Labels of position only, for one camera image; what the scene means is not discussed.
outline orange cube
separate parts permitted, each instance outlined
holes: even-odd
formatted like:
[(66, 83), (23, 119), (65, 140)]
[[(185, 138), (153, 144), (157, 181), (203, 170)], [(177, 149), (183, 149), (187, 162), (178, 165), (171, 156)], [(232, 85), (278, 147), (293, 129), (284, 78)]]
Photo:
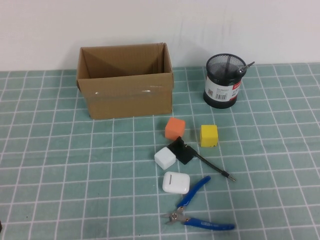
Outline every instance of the orange cube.
[(185, 121), (178, 118), (170, 117), (168, 123), (165, 126), (164, 136), (166, 139), (174, 141), (178, 137), (182, 137), (184, 135), (185, 127)]

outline yellow cube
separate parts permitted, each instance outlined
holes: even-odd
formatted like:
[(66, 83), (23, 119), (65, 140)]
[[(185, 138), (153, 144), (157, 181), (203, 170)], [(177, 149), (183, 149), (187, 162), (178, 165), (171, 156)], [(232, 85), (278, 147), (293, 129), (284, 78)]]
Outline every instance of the yellow cube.
[(214, 147), (218, 144), (217, 125), (201, 125), (200, 131), (201, 147)]

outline blue handle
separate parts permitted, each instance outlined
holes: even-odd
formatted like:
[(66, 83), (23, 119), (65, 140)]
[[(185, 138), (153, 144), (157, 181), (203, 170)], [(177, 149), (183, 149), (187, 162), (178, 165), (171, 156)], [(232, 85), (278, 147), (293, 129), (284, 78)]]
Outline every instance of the blue handle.
[(184, 207), (184, 206), (187, 206), (191, 199), (194, 197), (194, 195), (198, 192), (198, 190), (200, 188), (203, 187), (203, 185), (205, 185), (207, 182), (209, 182), (211, 179), (210, 176), (205, 176), (204, 178), (202, 178), (200, 181), (198, 181), (194, 187), (184, 196), (184, 198), (181, 200), (181, 202), (179, 202), (177, 204), (177, 208), (180, 208), (180, 207)]
[(226, 231), (235, 228), (234, 224), (218, 224), (208, 221), (202, 221), (197, 218), (190, 218), (188, 221), (184, 222), (184, 225), (193, 226), (202, 229), (216, 230), (216, 231)]

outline pliers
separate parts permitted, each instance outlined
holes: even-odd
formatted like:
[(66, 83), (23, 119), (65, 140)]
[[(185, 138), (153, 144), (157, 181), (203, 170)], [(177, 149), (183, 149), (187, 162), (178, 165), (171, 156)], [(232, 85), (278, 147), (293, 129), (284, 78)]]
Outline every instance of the pliers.
[(232, 230), (235, 228), (234, 224), (219, 224), (209, 221), (203, 221), (194, 217), (187, 217), (183, 215), (183, 211), (185, 210), (185, 207), (190, 203), (191, 199), (195, 196), (197, 191), (203, 187), (207, 182), (209, 182), (211, 179), (210, 176), (205, 176), (200, 181), (198, 181), (194, 187), (184, 196), (184, 198), (177, 204), (177, 210), (164, 214), (161, 217), (162, 218), (169, 218), (170, 221), (166, 224), (174, 224), (175, 222), (179, 221), (183, 225), (186, 226), (193, 226), (197, 228), (202, 229), (209, 229), (209, 230), (216, 230), (216, 231), (225, 231), (225, 230)]

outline open cardboard box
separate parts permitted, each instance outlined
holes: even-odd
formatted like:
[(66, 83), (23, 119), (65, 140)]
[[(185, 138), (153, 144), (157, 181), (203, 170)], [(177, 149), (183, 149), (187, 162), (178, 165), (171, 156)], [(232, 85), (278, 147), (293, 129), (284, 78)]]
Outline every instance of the open cardboard box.
[(76, 83), (92, 119), (172, 112), (167, 44), (82, 47)]

